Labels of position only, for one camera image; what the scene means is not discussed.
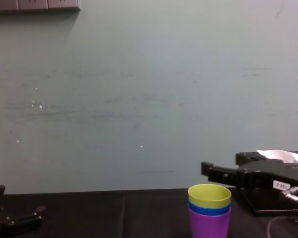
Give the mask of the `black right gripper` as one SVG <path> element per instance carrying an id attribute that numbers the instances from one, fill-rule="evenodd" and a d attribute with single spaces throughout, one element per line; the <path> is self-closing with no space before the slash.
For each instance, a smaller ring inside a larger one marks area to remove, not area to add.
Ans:
<path id="1" fill-rule="evenodd" d="M 294 164 L 262 160 L 230 169 L 202 162 L 201 174 L 211 182 L 251 190 L 290 191 L 298 196 L 298 166 Z"/>

